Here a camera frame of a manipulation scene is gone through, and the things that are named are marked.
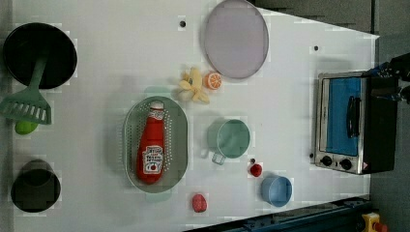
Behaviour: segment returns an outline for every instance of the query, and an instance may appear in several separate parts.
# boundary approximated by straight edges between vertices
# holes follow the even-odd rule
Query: ketchup bottle
[[[152,101],[137,152],[136,176],[139,180],[151,185],[160,179],[163,148],[163,103]]]

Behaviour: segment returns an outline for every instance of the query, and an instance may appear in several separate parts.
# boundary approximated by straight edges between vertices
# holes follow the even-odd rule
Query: oven knob
[[[323,162],[323,164],[325,164],[325,166],[330,166],[332,165],[332,158],[325,156],[323,159],[320,160],[321,162]]]
[[[349,159],[344,159],[339,164],[344,170],[349,170],[352,168],[352,162]]]

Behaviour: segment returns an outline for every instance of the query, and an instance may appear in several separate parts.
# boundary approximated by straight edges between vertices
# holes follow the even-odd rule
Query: oven handle
[[[360,101],[360,98],[350,96],[347,104],[346,128],[349,138],[359,135]]]

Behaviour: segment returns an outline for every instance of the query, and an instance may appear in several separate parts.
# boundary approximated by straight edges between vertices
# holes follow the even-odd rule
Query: green spatula
[[[18,93],[7,96],[0,103],[0,113],[4,117],[37,124],[51,124],[51,107],[39,91],[48,53],[48,48],[39,53],[30,85]]]

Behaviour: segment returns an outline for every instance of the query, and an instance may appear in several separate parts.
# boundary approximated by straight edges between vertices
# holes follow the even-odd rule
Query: green ball
[[[19,121],[15,124],[15,132],[21,135],[29,134],[37,128],[38,124]]]

